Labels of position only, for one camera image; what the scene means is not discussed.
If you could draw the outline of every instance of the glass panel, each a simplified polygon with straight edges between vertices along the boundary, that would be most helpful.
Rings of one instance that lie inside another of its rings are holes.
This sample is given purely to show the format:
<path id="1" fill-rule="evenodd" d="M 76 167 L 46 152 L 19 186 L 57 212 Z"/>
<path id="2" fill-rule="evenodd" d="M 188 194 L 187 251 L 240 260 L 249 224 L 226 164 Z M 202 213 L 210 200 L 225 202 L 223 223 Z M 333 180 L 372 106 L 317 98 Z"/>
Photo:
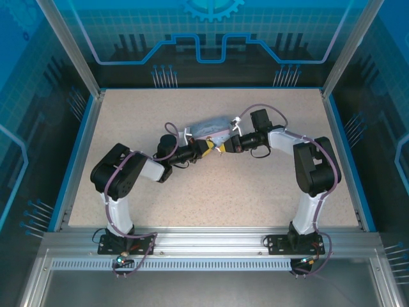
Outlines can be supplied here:
<path id="1" fill-rule="evenodd" d="M 294 87 L 323 85 L 366 2 L 56 4 L 102 87 Z"/>
<path id="2" fill-rule="evenodd" d="M 34 0 L 0 1 L 0 41 L 0 301 L 16 306 L 89 92 Z"/>

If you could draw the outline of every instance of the gear logo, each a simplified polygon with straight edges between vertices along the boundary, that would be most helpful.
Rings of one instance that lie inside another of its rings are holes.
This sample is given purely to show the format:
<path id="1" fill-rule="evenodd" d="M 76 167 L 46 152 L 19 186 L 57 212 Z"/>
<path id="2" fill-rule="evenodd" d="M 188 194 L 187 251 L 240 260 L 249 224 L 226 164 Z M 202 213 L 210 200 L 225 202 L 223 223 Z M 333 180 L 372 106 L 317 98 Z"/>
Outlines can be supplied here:
<path id="1" fill-rule="evenodd" d="M 2 7 L 8 9 L 14 21 L 25 31 L 35 24 L 38 17 L 35 0 L 0 0 Z"/>
<path id="2" fill-rule="evenodd" d="M 207 19 L 213 22 L 215 19 L 230 18 L 231 12 L 237 12 L 238 6 L 244 4 L 244 0 L 183 0 L 185 13 L 191 13 L 192 17 L 199 17 L 200 21 Z"/>

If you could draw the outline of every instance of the beige work surface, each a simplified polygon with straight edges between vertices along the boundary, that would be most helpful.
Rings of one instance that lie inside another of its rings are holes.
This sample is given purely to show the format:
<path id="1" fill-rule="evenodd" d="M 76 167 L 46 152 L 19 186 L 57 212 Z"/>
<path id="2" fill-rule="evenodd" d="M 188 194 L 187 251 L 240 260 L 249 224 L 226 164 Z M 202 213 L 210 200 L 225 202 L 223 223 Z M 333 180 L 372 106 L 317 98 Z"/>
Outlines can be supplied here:
<path id="1" fill-rule="evenodd" d="M 107 90 L 69 225 L 106 225 L 104 204 L 89 175 L 116 143 L 152 155 L 166 133 L 165 122 L 183 129 L 215 116 L 234 118 L 255 103 L 274 105 L 288 117 L 289 130 L 327 136 L 335 148 L 315 89 Z M 273 124 L 283 124 L 272 110 L 268 114 Z M 253 131 L 249 113 L 242 129 Z M 187 169 L 174 168 L 163 184 L 139 178 L 128 197 L 136 226 L 288 226 L 300 193 L 290 155 L 273 150 L 266 159 L 254 159 L 249 152 L 214 151 Z M 320 225 L 357 225 L 344 178 L 328 197 Z"/>

